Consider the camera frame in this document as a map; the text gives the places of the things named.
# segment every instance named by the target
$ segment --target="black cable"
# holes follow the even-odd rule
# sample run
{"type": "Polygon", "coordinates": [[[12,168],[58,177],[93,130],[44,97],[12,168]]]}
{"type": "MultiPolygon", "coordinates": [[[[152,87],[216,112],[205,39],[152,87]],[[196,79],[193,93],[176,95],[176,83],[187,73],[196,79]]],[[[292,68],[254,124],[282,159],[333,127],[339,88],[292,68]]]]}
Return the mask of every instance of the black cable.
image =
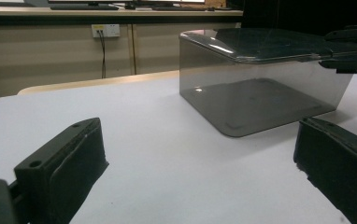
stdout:
{"type": "Polygon", "coordinates": [[[97,33],[99,34],[103,49],[102,78],[106,78],[106,45],[104,41],[104,34],[103,31],[97,31],[97,33]]]}

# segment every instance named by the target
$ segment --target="desk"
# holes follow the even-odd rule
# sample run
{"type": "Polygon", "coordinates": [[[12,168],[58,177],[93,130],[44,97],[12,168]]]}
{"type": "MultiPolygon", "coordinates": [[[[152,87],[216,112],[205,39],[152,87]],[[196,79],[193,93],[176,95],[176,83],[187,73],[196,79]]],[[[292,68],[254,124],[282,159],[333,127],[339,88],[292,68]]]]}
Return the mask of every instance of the desk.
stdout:
{"type": "MultiPolygon", "coordinates": [[[[296,168],[298,123],[228,138],[179,96],[175,76],[0,98],[0,178],[93,117],[110,165],[72,223],[349,223],[296,168]]],[[[357,133],[357,76],[320,118],[357,133]]]]}
{"type": "Polygon", "coordinates": [[[153,74],[144,74],[144,75],[137,75],[137,76],[128,76],[128,77],[111,77],[106,79],[96,79],[96,80],[89,80],[89,81],[67,82],[67,83],[60,83],[54,85],[35,86],[19,91],[18,95],[32,94],[32,93],[43,92],[43,91],[58,91],[58,90],[67,90],[67,89],[81,88],[81,87],[150,81],[150,80],[167,78],[167,77],[179,77],[179,70],[153,73],[153,74]]]}
{"type": "Polygon", "coordinates": [[[241,22],[243,11],[50,10],[48,7],[0,7],[0,25],[79,25],[241,22]]]}

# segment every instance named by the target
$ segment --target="power outlet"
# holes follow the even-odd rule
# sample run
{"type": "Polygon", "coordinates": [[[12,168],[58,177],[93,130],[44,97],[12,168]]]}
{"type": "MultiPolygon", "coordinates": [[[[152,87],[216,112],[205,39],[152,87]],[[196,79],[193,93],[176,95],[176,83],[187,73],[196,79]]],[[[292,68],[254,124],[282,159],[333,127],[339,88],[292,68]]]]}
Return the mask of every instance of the power outlet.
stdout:
{"type": "Polygon", "coordinates": [[[107,36],[108,37],[113,37],[113,36],[120,36],[120,26],[119,24],[108,24],[106,25],[107,29],[107,36]]]}
{"type": "Polygon", "coordinates": [[[102,31],[104,37],[115,37],[121,35],[119,24],[93,24],[92,25],[93,37],[95,38],[100,37],[100,35],[97,33],[98,31],[102,31]]]}
{"type": "Polygon", "coordinates": [[[92,34],[93,37],[98,38],[100,35],[97,33],[98,31],[102,31],[103,35],[106,36],[105,34],[107,33],[106,26],[104,24],[93,24],[92,25],[92,34]]]}

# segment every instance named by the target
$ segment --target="white table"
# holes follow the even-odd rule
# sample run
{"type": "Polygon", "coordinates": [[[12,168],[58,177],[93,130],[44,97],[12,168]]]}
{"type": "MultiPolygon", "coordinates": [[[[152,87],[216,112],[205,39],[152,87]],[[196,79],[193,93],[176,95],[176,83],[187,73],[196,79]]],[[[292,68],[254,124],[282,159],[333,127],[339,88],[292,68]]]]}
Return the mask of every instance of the white table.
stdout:
{"type": "MultiPolygon", "coordinates": [[[[93,117],[110,165],[72,223],[349,223],[296,168],[297,122],[223,136],[179,96],[177,76],[0,98],[0,178],[93,117]]],[[[357,76],[320,118],[357,134],[357,76]]]]}

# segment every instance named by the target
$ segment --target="wooden cabinet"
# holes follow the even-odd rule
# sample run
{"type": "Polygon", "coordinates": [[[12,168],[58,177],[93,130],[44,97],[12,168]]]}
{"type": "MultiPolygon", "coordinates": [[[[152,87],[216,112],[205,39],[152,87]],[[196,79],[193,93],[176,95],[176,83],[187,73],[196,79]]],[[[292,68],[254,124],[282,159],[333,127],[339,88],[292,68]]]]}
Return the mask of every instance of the wooden cabinet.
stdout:
{"type": "Polygon", "coordinates": [[[0,97],[32,86],[101,78],[102,44],[93,37],[91,24],[120,25],[121,36],[105,38],[106,77],[123,77],[179,69],[179,33],[235,27],[240,15],[225,12],[220,21],[210,16],[219,14],[207,12],[194,17],[177,12],[174,17],[168,12],[65,13],[48,8],[0,11],[0,97]]]}

